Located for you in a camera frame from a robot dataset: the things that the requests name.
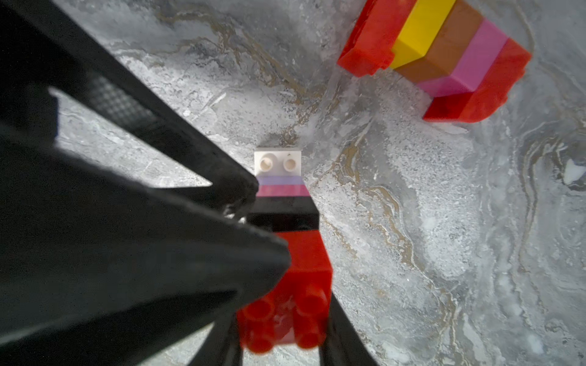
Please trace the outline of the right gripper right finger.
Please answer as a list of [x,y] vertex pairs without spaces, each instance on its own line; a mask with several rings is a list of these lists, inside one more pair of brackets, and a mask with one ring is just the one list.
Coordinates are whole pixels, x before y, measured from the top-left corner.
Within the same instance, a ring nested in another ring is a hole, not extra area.
[[321,366],[377,366],[357,331],[333,294],[327,322],[327,337],[319,347]]

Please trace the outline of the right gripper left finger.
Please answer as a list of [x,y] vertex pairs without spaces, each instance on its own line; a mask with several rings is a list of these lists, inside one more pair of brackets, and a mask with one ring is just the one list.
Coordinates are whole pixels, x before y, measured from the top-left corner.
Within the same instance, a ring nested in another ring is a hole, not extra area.
[[242,366],[237,316],[231,315],[215,321],[214,326],[189,366]]

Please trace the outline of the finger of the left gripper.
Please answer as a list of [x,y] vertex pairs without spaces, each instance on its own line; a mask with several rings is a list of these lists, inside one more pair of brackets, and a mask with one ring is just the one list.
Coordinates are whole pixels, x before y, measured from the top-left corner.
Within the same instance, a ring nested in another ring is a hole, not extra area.
[[287,245],[1,130],[1,363],[135,365],[267,294]]
[[244,215],[258,181],[122,66],[52,1],[1,3],[1,90],[55,88],[210,181],[180,192]]

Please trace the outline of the red 2x2 lego brick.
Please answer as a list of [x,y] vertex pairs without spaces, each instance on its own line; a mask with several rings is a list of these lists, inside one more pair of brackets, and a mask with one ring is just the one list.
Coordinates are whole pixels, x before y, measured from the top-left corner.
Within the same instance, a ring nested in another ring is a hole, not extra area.
[[262,354],[275,346],[313,349],[326,339],[334,270],[317,230],[278,233],[291,266],[264,297],[237,313],[241,346]]

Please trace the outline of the black 2x2 lego brick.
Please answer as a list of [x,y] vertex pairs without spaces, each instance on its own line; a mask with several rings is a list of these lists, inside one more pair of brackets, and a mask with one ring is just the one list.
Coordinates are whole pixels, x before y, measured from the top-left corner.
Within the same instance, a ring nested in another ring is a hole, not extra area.
[[273,233],[319,230],[320,213],[309,196],[261,197],[246,221]]

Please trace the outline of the lilac 2x2 lego brick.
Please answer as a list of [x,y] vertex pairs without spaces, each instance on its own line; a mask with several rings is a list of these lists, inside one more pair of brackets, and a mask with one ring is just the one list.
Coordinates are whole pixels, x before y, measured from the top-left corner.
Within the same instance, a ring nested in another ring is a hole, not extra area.
[[261,186],[265,185],[304,185],[303,178],[300,176],[258,176],[257,181]]

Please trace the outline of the white 2x4 lego brick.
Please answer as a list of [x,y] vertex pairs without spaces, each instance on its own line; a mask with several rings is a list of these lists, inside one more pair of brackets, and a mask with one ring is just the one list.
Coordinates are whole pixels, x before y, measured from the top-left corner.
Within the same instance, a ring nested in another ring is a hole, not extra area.
[[301,176],[302,151],[290,148],[258,148],[254,151],[255,176]]

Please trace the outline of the small red lego brick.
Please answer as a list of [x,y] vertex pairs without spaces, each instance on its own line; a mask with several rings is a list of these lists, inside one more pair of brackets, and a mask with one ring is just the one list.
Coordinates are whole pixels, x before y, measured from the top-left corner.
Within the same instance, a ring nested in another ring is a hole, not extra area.
[[474,92],[434,98],[423,120],[477,123],[489,118],[507,102],[531,59],[531,53],[509,38]]

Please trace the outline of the yellow 2x2 lego brick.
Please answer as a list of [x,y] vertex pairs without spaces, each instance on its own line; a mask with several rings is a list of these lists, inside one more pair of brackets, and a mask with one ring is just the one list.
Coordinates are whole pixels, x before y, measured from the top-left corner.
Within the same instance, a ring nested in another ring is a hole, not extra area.
[[394,70],[423,58],[451,12],[455,0],[416,1],[392,47]]

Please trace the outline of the orange 2x2 lego brick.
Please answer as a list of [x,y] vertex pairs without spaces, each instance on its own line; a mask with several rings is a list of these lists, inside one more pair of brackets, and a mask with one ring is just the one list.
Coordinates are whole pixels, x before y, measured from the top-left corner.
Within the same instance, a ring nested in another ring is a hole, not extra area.
[[465,1],[456,1],[426,55],[395,71],[413,84],[450,75],[483,20]]

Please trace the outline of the red 2x4 lego brick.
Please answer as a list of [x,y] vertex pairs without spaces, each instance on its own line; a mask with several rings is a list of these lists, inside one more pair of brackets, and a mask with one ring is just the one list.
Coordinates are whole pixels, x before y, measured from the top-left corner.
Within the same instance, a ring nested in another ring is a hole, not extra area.
[[337,61],[355,77],[387,69],[392,47],[411,14],[415,0],[368,0]]

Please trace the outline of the pink 2x2 lego brick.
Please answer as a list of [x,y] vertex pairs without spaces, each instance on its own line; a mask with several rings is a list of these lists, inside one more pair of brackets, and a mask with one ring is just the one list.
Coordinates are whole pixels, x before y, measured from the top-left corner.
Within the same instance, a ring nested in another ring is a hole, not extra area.
[[479,86],[508,36],[491,21],[483,20],[450,75],[416,84],[433,97],[473,92]]

